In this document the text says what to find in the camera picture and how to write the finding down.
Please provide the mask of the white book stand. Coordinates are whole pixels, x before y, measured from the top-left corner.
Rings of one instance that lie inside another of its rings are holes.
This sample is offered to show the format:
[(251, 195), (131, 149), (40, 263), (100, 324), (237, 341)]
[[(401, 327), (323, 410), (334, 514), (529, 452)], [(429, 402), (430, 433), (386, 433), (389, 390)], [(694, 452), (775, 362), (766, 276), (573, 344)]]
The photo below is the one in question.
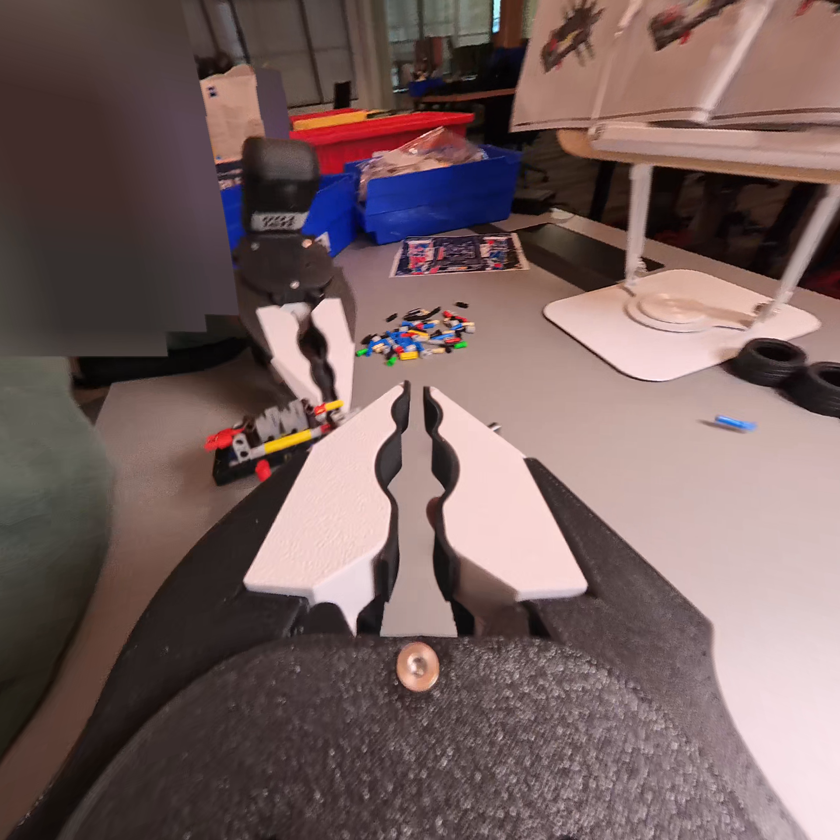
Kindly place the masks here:
[[(792, 340), (820, 321), (790, 305), (838, 212), (837, 126), (778, 130), (677, 128), (593, 118), (574, 153), (631, 163), (623, 278), (547, 304), (543, 316), (616, 371), (669, 382), (733, 358), (752, 339)], [(772, 297), (698, 269), (647, 273), (644, 246), (654, 168), (777, 175), (825, 187)]]

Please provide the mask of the open lego instruction booklet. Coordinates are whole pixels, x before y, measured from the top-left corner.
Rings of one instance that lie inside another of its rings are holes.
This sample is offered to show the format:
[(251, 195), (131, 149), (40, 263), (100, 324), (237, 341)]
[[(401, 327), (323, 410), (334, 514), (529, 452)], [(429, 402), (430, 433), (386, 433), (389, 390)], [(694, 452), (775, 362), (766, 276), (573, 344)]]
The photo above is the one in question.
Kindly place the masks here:
[(542, 1), (510, 129), (838, 120), (838, 2)]

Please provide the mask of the pile of small lego pieces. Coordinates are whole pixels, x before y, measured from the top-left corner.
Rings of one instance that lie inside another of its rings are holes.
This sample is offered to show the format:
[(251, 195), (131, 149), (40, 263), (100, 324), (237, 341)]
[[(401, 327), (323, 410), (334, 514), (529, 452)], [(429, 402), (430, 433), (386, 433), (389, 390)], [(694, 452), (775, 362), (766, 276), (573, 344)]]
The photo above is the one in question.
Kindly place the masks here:
[(476, 332), (475, 321), (461, 312), (466, 308), (458, 301), (455, 310), (435, 307), (394, 311), (359, 340), (353, 357), (380, 360), (392, 368), (463, 350)]

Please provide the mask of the black rubber lego tire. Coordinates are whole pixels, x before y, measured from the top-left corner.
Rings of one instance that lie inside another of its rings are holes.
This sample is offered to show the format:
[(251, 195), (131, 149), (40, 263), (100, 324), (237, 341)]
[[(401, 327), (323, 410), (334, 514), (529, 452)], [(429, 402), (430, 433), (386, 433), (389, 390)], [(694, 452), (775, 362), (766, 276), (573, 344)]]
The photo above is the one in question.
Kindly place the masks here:
[(839, 418), (839, 363), (815, 362), (782, 384), (783, 394), (806, 411)]
[(777, 339), (752, 339), (727, 362), (728, 373), (754, 385), (778, 388), (807, 365), (796, 344)]

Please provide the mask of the black frame lego assembly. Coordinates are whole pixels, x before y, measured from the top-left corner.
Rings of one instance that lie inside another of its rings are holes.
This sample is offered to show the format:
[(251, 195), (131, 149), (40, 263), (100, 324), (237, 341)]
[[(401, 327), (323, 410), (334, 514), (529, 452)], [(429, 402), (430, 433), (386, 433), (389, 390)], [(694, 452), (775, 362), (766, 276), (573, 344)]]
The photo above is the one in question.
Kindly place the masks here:
[(225, 487), (251, 476), (267, 480), (275, 468), (306, 452), (357, 412), (341, 400), (315, 404), (294, 399), (285, 407), (270, 406), (246, 416), (207, 436), (204, 448), (213, 454), (213, 482)]

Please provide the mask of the printed sticker sheet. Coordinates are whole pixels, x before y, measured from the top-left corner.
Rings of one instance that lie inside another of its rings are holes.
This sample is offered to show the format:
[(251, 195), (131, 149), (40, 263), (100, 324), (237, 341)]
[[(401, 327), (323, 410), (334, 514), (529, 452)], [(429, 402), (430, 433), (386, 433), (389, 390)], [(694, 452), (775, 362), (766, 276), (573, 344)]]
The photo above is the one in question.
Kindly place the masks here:
[(529, 270), (515, 233), (433, 235), (402, 241), (390, 278)]

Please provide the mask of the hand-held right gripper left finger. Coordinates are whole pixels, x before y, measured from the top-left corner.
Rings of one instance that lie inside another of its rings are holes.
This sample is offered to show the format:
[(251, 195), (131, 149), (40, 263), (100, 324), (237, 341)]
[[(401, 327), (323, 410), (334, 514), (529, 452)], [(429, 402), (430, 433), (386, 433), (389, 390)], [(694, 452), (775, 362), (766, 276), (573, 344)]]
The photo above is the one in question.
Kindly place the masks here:
[(245, 574), (248, 591), (332, 604), (352, 633), (381, 632), (400, 560), (389, 485), (410, 402), (405, 381), (309, 450)]

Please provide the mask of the plastic bag of lego parts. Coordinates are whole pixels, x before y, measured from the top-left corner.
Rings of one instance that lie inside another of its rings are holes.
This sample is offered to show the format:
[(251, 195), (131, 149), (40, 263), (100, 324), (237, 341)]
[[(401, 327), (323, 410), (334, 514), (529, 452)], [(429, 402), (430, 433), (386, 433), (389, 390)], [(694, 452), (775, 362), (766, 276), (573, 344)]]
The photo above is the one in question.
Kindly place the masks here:
[(466, 137), (445, 127), (432, 129), (395, 150), (377, 152), (361, 166), (363, 180), (428, 172), (477, 163), (488, 153)]

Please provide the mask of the small blue plastic bin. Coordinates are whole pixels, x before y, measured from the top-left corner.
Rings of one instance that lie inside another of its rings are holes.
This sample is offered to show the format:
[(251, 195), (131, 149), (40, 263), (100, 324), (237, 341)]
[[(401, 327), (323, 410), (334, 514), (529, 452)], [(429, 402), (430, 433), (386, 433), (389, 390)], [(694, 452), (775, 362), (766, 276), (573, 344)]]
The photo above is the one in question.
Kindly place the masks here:
[[(234, 252), (244, 236), (239, 173), (223, 173), (217, 179), (228, 244), (230, 251)], [(320, 242), (331, 257), (336, 257), (354, 242), (357, 228), (353, 178), (347, 174), (323, 175), (303, 233)]]

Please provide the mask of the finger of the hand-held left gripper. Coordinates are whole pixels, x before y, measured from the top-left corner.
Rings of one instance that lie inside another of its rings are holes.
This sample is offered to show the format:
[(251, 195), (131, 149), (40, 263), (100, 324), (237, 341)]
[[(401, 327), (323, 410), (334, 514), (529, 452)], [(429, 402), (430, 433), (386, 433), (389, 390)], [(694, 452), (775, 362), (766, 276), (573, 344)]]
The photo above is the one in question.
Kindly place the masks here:
[(276, 380), (297, 399), (321, 404), (329, 385), (322, 382), (324, 358), (311, 313), (307, 303), (271, 304), (256, 312)]
[(340, 401), (340, 411), (351, 409), (355, 344), (337, 298), (325, 298), (311, 310), (315, 360), (311, 363), (314, 381), (321, 387), (323, 401)]

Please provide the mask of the person's green sweatshirt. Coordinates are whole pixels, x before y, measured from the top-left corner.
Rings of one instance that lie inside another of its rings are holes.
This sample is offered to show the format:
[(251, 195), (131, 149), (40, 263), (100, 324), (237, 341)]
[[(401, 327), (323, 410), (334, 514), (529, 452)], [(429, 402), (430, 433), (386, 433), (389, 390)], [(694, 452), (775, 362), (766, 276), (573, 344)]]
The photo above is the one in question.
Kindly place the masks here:
[(109, 551), (112, 469), (63, 358), (1, 359), (1, 755), (35, 714)]

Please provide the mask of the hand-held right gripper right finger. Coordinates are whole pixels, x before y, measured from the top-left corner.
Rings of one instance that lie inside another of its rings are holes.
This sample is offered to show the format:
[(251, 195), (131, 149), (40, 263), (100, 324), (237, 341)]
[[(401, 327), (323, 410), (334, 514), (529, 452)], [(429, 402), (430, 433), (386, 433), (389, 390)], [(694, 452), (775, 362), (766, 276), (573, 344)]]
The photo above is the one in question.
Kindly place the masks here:
[(528, 458), (433, 386), (423, 389), (432, 470), (435, 580), (459, 636), (498, 612), (571, 599), (588, 584)]

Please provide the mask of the large blue plastic bin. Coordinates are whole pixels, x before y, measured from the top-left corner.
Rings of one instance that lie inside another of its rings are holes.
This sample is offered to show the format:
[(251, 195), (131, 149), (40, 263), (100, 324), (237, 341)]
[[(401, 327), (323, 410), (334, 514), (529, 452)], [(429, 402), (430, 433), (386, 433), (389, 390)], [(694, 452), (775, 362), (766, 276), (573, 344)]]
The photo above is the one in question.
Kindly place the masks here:
[(353, 209), (358, 227), (377, 245), (388, 245), (509, 218), (522, 153), (488, 144), (481, 149), (481, 161), (372, 179)]

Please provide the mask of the red plastic bin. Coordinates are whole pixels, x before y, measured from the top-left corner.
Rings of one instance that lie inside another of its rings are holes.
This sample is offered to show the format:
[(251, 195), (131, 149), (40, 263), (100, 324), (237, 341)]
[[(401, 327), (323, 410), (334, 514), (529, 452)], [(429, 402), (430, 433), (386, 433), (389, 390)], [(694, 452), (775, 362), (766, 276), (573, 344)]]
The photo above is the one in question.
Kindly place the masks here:
[(343, 172), (345, 164), (391, 151), (436, 128), (464, 137), (471, 112), (386, 112), (340, 109), (290, 117), (290, 138), (309, 144), (322, 175)]

